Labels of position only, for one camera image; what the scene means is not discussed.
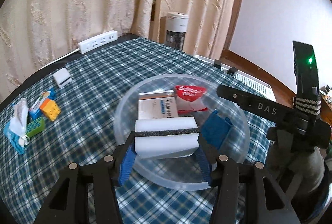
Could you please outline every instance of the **white appliance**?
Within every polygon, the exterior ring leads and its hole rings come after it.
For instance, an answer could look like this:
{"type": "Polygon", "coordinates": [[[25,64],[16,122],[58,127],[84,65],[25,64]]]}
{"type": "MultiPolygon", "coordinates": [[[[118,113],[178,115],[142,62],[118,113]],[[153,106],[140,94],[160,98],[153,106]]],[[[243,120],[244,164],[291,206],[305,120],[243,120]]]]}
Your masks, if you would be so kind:
{"type": "MultiPolygon", "coordinates": [[[[195,57],[201,61],[210,63],[212,65],[215,62],[214,60],[209,59],[207,57],[203,57],[203,56],[195,56],[195,57]]],[[[227,73],[228,69],[230,69],[230,66],[227,66],[225,64],[221,65],[220,70],[222,70],[223,72],[227,73]]],[[[275,98],[272,88],[269,84],[255,78],[245,72],[242,72],[240,70],[237,72],[237,74],[234,77],[236,79],[240,80],[241,82],[245,83],[247,86],[251,87],[252,89],[255,89],[259,93],[263,94],[267,99],[276,102],[276,98],[275,98]]]]}
{"type": "Polygon", "coordinates": [[[165,44],[182,51],[189,16],[183,13],[169,12],[166,19],[165,44]]]}

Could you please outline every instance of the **tablecloth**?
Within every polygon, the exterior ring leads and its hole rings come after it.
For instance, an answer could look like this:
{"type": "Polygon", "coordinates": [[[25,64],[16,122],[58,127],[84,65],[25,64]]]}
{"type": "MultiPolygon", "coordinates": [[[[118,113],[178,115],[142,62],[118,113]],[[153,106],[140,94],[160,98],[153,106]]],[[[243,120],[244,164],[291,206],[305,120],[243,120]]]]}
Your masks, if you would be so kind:
{"type": "MultiPolygon", "coordinates": [[[[0,135],[0,196],[19,224],[33,223],[44,198],[70,162],[95,163],[116,146],[113,118],[117,104],[138,82],[166,73],[185,73],[216,84],[259,95],[239,80],[208,63],[144,38],[96,51],[66,68],[73,82],[56,90],[61,109],[58,118],[46,120],[45,131],[34,137],[19,155],[0,135]]],[[[52,75],[44,77],[15,98],[31,106],[39,94],[56,88],[52,75]]],[[[13,114],[11,105],[0,113],[1,132],[13,114]]],[[[250,127],[249,162],[265,161],[273,123],[245,112],[250,127]]],[[[216,189],[178,191],[158,186],[135,171],[116,189],[124,223],[208,223],[216,189]]],[[[89,192],[90,220],[94,221],[93,194],[89,192]]]]}

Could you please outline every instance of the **orange toy block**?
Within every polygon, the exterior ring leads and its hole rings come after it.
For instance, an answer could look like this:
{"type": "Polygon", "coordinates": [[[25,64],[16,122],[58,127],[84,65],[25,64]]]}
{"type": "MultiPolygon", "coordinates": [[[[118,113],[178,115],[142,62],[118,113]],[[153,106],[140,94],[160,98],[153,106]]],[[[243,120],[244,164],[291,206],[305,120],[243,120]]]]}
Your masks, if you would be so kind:
{"type": "Polygon", "coordinates": [[[52,121],[54,121],[61,112],[57,103],[50,99],[46,99],[39,108],[43,114],[52,121]]]}

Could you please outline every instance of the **white wall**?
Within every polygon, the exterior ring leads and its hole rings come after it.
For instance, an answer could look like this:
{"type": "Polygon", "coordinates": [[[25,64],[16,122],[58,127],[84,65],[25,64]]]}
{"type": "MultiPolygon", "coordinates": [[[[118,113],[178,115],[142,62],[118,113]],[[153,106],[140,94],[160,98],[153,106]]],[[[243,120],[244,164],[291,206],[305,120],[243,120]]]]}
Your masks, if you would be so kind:
{"type": "Polygon", "coordinates": [[[320,86],[332,85],[330,0],[242,0],[230,50],[296,92],[293,40],[313,45],[320,86]]]}

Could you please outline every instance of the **clear plastic bowl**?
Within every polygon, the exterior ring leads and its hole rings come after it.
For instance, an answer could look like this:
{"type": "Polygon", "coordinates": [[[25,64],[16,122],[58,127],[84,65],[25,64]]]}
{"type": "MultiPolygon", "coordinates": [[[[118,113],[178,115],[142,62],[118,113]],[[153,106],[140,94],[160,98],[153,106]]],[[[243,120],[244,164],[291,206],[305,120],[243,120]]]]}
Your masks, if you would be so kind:
{"type": "MultiPolygon", "coordinates": [[[[194,85],[206,88],[202,97],[209,111],[193,112],[200,127],[212,111],[219,116],[228,117],[233,127],[220,147],[219,152],[243,163],[249,150],[250,132],[248,121],[238,105],[217,96],[218,85],[205,79],[186,74],[164,74],[146,79],[132,87],[117,106],[114,118],[114,135],[117,144],[124,144],[131,131],[135,130],[137,120],[138,94],[155,90],[174,89],[175,85],[194,85]]],[[[150,181],[170,189],[200,190],[210,186],[204,181],[194,155],[174,159],[143,160],[136,158],[133,168],[150,181]]]]}

